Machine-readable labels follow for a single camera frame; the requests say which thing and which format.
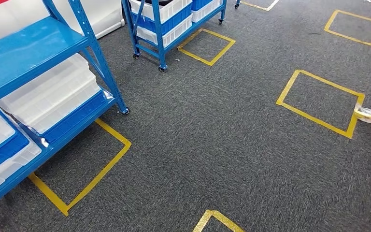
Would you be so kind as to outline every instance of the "caster wheel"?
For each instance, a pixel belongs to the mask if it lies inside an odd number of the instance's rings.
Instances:
[[[124,113],[122,112],[121,114],[123,114],[123,115],[128,115],[128,114],[130,114],[130,109],[127,107],[127,108],[126,108],[126,111],[125,111]]]

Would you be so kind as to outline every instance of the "yellow tape line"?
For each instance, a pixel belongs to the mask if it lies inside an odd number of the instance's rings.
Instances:
[[[66,205],[41,179],[39,179],[35,173],[29,175],[29,179],[38,187],[38,189],[65,215],[68,216],[68,210],[75,206],[80,200],[82,200],[100,180],[113,168],[113,166],[123,157],[131,146],[131,142],[123,137],[120,133],[115,131],[105,122],[100,119],[96,119],[95,122],[99,124],[103,129],[109,132],[114,138],[124,144],[124,147],[117,155],[104,167],[99,174],[72,200],[69,205]]]
[[[284,103],[284,99],[285,99],[287,93],[291,89],[292,85],[294,84],[295,80],[297,79],[297,77],[298,77],[298,75],[300,73],[303,73],[303,74],[305,74],[305,75],[307,75],[309,77],[312,77],[312,78],[314,78],[314,79],[316,79],[318,81],[321,81],[321,82],[323,82],[323,83],[325,83],[327,85],[330,85],[332,87],[338,88],[338,89],[340,89],[342,91],[345,91],[347,93],[356,95],[357,96],[357,104],[360,104],[360,105],[362,105],[363,100],[365,99],[365,94],[358,93],[358,92],[355,92],[355,91],[350,90],[348,88],[345,88],[343,86],[337,85],[337,84],[335,84],[333,82],[330,82],[330,81],[328,81],[326,79],[323,79],[323,78],[321,78],[319,76],[316,76],[316,75],[314,75],[314,74],[312,74],[310,72],[307,72],[305,70],[295,70],[294,71],[294,74],[292,74],[292,76],[289,79],[288,83],[286,84],[284,90],[282,91],[281,95],[279,96],[279,98],[276,101],[276,104],[277,105],[281,105],[281,106],[285,107],[288,110],[291,110],[291,111],[293,111],[293,112],[295,112],[295,113],[297,113],[297,114],[299,114],[299,115],[301,115],[301,116],[303,116],[303,117],[305,117],[305,118],[307,118],[307,119],[309,119],[309,120],[311,120],[313,122],[316,122],[319,125],[322,125],[322,126],[328,128],[328,129],[330,129],[330,130],[332,130],[332,131],[334,131],[334,132],[336,132],[338,134],[341,134],[341,135],[343,135],[343,136],[351,139],[352,138],[352,135],[353,135],[353,132],[355,130],[355,127],[356,127],[356,122],[357,122],[357,117],[356,117],[355,114],[352,114],[352,117],[351,117],[351,120],[349,122],[349,125],[348,125],[347,130],[346,131],[343,131],[343,130],[341,130],[341,129],[337,128],[337,127],[334,127],[333,125],[331,125],[331,124],[329,124],[329,123],[327,123],[325,121],[322,121],[322,120],[320,120],[320,119],[318,119],[316,117],[313,117],[313,116],[311,116],[311,115],[303,112],[302,110],[299,110],[299,109],[297,109],[297,108],[295,108],[295,107],[293,107],[291,105],[288,105],[288,104]]]
[[[355,42],[358,42],[358,43],[361,43],[361,44],[365,44],[365,45],[371,46],[371,43],[369,43],[369,42],[362,41],[362,40],[359,40],[357,38],[353,38],[353,37],[350,37],[350,36],[347,36],[347,35],[343,35],[343,34],[340,34],[340,33],[337,33],[335,31],[330,30],[329,28],[332,25],[333,20],[335,19],[336,15],[338,13],[342,13],[342,14],[345,14],[345,15],[347,14],[347,15],[350,15],[350,16],[354,16],[354,17],[357,17],[357,18],[361,18],[361,19],[365,19],[365,20],[371,21],[371,18],[368,18],[368,17],[356,15],[356,14],[353,14],[353,13],[350,13],[350,12],[346,12],[346,11],[335,10],[333,12],[332,16],[329,18],[327,24],[325,25],[324,31],[326,31],[328,33],[331,33],[331,34],[334,34],[334,35],[337,35],[337,36],[341,36],[341,37],[347,38],[349,40],[352,40],[352,41],[355,41]]]
[[[69,215],[68,206],[35,173],[30,174],[28,177],[65,216]]]
[[[227,41],[229,41],[229,43],[227,44],[227,46],[223,49],[223,50],[221,50],[212,60],[210,60],[210,61],[208,61],[208,60],[206,60],[206,59],[203,59],[203,58],[201,58],[201,57],[199,57],[199,56],[197,56],[197,55],[195,55],[195,54],[192,54],[191,52],[188,52],[188,51],[185,51],[184,49],[183,49],[183,47],[188,43],[188,42],[190,42],[191,40],[193,40],[200,32],[202,32],[202,31],[205,31],[205,32],[207,32],[207,33],[209,33],[209,34],[212,34],[212,35],[214,35],[214,36],[217,36],[217,37],[219,37],[219,38],[221,38],[221,39],[224,39],[224,40],[227,40]],[[226,37],[226,36],[224,36],[224,35],[221,35],[221,34],[218,34],[218,33],[216,33],[216,32],[213,32],[213,31],[210,31],[210,30],[207,30],[207,29],[198,29],[195,33],[193,33],[192,35],[190,35],[187,39],[185,39],[178,47],[177,47],[177,49],[178,49],[178,51],[180,51],[180,52],[182,52],[182,53],[184,53],[184,54],[186,54],[186,55],[188,55],[188,56],[190,56],[190,57],[192,57],[192,58],[194,58],[194,59],[196,59],[196,60],[199,60],[199,61],[201,61],[201,62],[203,62],[204,64],[206,64],[206,65],[210,65],[210,66],[213,66],[233,45],[234,45],[234,43],[235,43],[235,40],[233,40],[233,39],[230,39],[230,38],[228,38],[228,37]]]
[[[202,232],[204,227],[207,225],[207,222],[210,220],[211,216],[219,220],[233,232],[244,232],[239,226],[237,226],[237,224],[235,224],[233,221],[216,210],[206,210],[193,229],[193,232]]]

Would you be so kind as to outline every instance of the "shelf frame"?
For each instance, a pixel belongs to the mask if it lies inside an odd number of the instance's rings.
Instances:
[[[176,47],[181,41],[185,40],[190,34],[195,32],[202,24],[207,22],[209,19],[214,17],[219,12],[221,12],[221,17],[219,18],[218,22],[219,22],[219,24],[222,24],[222,22],[224,21],[224,18],[225,18],[225,10],[226,10],[226,6],[227,6],[227,0],[223,0],[223,3],[219,7],[217,7],[211,13],[206,15],[199,22],[192,23],[191,27],[188,30],[186,30],[181,36],[179,36],[170,45],[168,45],[167,47],[164,48],[164,46],[163,46],[163,35],[162,35],[162,29],[161,29],[161,21],[160,21],[160,13],[159,13],[159,7],[158,7],[158,0],[152,0],[151,1],[152,2],[152,7],[153,7],[154,24],[156,26],[157,45],[154,44],[153,42],[150,42],[148,40],[144,40],[144,39],[140,38],[139,36],[137,36],[137,20],[138,20],[138,17],[140,17],[141,14],[142,14],[144,2],[145,2],[145,0],[142,0],[139,12],[135,12],[137,14],[137,18],[133,19],[133,16],[131,14],[131,8],[129,6],[128,0],[122,0],[124,13],[125,13],[126,18],[127,18],[126,22],[127,22],[127,25],[128,25],[129,31],[130,31],[130,38],[131,38],[131,42],[132,42],[133,50],[134,50],[133,57],[135,59],[138,59],[138,57],[141,53],[140,52],[141,50],[150,54],[150,55],[152,55],[152,56],[154,56],[154,57],[156,57],[160,61],[159,70],[161,72],[164,72],[168,68],[167,63],[166,63],[166,54],[171,49]],[[147,47],[141,45],[139,43],[139,41],[144,41],[147,44],[152,45],[154,48],[157,49],[157,52],[154,52],[154,51],[148,49]]]
[[[43,0],[51,18],[57,20],[58,22],[66,25],[66,21],[57,11],[52,0]],[[113,78],[112,72],[107,64],[107,61],[100,49],[100,45],[96,39],[93,29],[89,23],[89,20],[85,14],[80,0],[68,0],[74,15],[76,16],[79,25],[82,28],[84,36],[72,46],[67,47],[67,49],[62,50],[55,56],[51,56],[45,59],[42,63],[36,64],[31,67],[25,73],[13,78],[13,80],[4,82],[0,86],[0,98],[9,94],[13,90],[42,74],[43,72],[49,70],[55,65],[59,64],[61,61],[67,59],[77,52],[83,52],[87,60],[95,67],[96,71],[99,73],[101,78],[106,83],[110,92],[104,90],[106,96],[106,102],[96,109],[91,115],[81,120],[76,126],[72,127],[62,138],[56,140],[53,144],[47,144],[43,142],[43,139],[36,136],[25,126],[19,125],[24,131],[36,142],[36,144],[42,149],[42,152],[34,158],[30,163],[20,168],[13,175],[11,175],[5,182],[0,185],[0,198],[2,198],[6,193],[12,190],[16,185],[18,185],[23,179],[25,179],[29,174],[37,170],[42,164],[44,164],[49,158],[51,158],[56,152],[58,152],[65,144],[72,140],[76,135],[78,135],[82,130],[84,130],[88,125],[90,125],[96,118],[102,115],[105,111],[110,109],[113,105],[117,104],[119,112],[121,114],[128,114],[129,109],[126,107],[121,93],[117,87],[117,84]],[[94,58],[91,57],[89,49],[93,52]]]

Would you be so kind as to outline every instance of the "blue storage bin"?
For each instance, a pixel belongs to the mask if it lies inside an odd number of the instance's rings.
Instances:
[[[87,116],[92,114],[93,111],[97,110],[99,107],[102,107],[105,103],[106,97],[104,96],[103,90],[101,90],[89,98],[85,103],[73,110],[61,121],[45,131],[45,133],[36,134],[42,138],[45,138],[48,143],[53,143],[66,134],[74,126],[76,126],[79,122],[87,118]]]
[[[29,140],[17,128],[14,127],[14,129],[15,134],[0,144],[0,164],[29,144]]]
[[[182,10],[180,10],[178,13],[176,13],[173,17],[171,17],[166,22],[161,24],[161,34],[162,35],[166,34],[171,29],[173,29],[175,26],[177,26],[179,23],[181,23],[183,20],[185,20],[187,17],[189,17],[191,15],[191,8],[192,8],[191,5],[193,3],[187,5]],[[131,14],[133,16],[133,22],[135,22],[137,18],[137,14],[134,12],[131,12]],[[138,26],[142,28],[146,28],[147,30],[150,30],[154,33],[156,32],[156,25],[154,24],[154,21],[148,17],[143,17],[142,15],[140,15]]]
[[[212,0],[193,0],[191,3],[191,9],[193,11],[198,11],[199,9],[203,8],[205,5],[210,3]]]

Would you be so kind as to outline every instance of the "blue metal shelf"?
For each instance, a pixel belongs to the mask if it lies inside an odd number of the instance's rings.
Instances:
[[[98,102],[98,108],[82,116],[84,117],[82,120],[71,125],[70,130],[64,130],[63,136],[51,144],[43,143],[41,137],[20,125],[39,145],[42,153],[0,185],[0,198],[45,163],[112,105],[117,104],[119,111],[123,114],[129,113],[80,0],[68,0],[68,2],[84,35],[69,28],[52,0],[42,1],[50,17],[0,39],[0,98],[77,52],[85,54],[87,60],[110,89],[110,93],[105,91],[106,101],[104,103]],[[93,52],[94,58],[90,55],[88,48]]]
[[[110,93],[106,92],[106,102],[104,105],[100,106],[94,113],[89,117],[85,118],[79,124],[72,127],[64,136],[56,140],[53,144],[49,144],[45,147],[41,143],[41,138],[35,135],[30,130],[27,130],[24,126],[24,131],[39,145],[42,149],[42,153],[34,158],[26,166],[16,171],[12,176],[10,176],[6,181],[0,185],[0,198],[3,197],[7,192],[18,185],[23,179],[25,179],[29,174],[38,169],[43,163],[45,163],[49,158],[51,158],[56,152],[58,152],[64,145],[66,145],[70,140],[72,140],[76,135],[78,135],[83,129],[90,125],[96,118],[102,115],[111,106],[116,104],[116,98],[113,98]]]
[[[160,66],[159,69],[161,72],[165,71],[167,69],[167,64],[166,64],[166,53],[170,51],[173,47],[175,47],[179,42],[183,41],[186,39],[191,33],[195,32],[203,23],[207,22],[210,18],[214,17],[216,14],[221,12],[221,17],[219,18],[218,22],[219,24],[222,24],[224,21],[225,17],[225,10],[227,6],[227,0],[223,0],[223,3],[215,10],[213,10],[211,13],[206,15],[203,19],[201,19],[197,23],[192,23],[192,26],[186,30],[180,37],[175,39],[170,45],[168,45],[166,48],[163,46],[163,30],[162,30],[162,24],[160,21],[160,13],[159,13],[159,6],[158,6],[158,0],[152,0],[152,6],[153,6],[153,14],[154,14],[154,24],[155,24],[155,29],[156,29],[156,35],[157,35],[157,45],[154,43],[144,40],[137,36],[137,24],[138,24],[138,19],[134,20],[133,19],[133,14],[131,13],[131,8],[129,5],[128,0],[123,0],[123,9],[126,15],[126,20],[127,20],[127,25],[130,31],[131,35],[131,41],[133,44],[133,50],[134,50],[134,55],[133,57],[135,59],[138,59],[140,55],[140,50],[156,57],[157,59],[160,60]],[[140,5],[140,10],[139,12],[135,13],[135,15],[141,15],[140,13],[143,10],[144,6],[144,0],[142,0],[142,3]],[[157,52],[154,52],[144,46],[142,46],[139,41],[145,41],[146,43],[152,45],[153,47],[157,48]]]
[[[0,39],[0,99],[88,45],[52,17]]]

